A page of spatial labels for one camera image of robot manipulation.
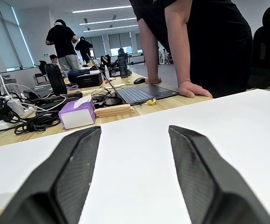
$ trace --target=yellow object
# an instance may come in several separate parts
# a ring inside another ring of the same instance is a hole
[[[153,100],[148,100],[145,104],[149,106],[153,106],[157,103],[157,100],[154,98]]]

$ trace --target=purple tissue box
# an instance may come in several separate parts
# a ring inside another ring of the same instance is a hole
[[[65,130],[92,125],[96,122],[94,105],[90,96],[68,102],[59,112]]]

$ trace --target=black box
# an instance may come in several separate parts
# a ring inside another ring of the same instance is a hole
[[[84,74],[74,78],[74,83],[77,83],[79,88],[87,88],[99,86],[103,82],[102,74]]]

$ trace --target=man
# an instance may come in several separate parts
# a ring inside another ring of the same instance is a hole
[[[51,63],[58,64],[58,57],[56,55],[50,55]]]
[[[65,77],[68,76],[70,70],[80,69],[80,63],[72,44],[77,42],[78,37],[63,20],[57,20],[54,27],[49,30],[46,45],[55,45],[59,64]]]
[[[246,91],[251,29],[231,0],[130,0],[138,19],[147,83],[159,83],[158,41],[172,54],[181,95]]]
[[[93,48],[93,45],[86,41],[85,37],[81,36],[80,42],[76,45],[75,49],[80,51],[83,61],[86,62],[86,64],[90,61],[87,57],[87,54],[91,56],[90,48]]]
[[[107,67],[113,67],[111,65],[111,57],[110,57],[110,55],[101,56],[101,64],[106,65]]]

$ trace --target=hand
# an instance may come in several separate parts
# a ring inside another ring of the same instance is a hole
[[[151,80],[149,78],[146,78],[145,79],[145,83],[146,84],[156,84],[156,83],[161,83],[162,82],[162,79],[161,78],[156,78],[155,80]]]
[[[185,81],[179,85],[180,95],[189,98],[194,98],[195,95],[205,96],[212,98],[213,96],[209,91],[203,89],[201,86],[195,85],[190,81]]]

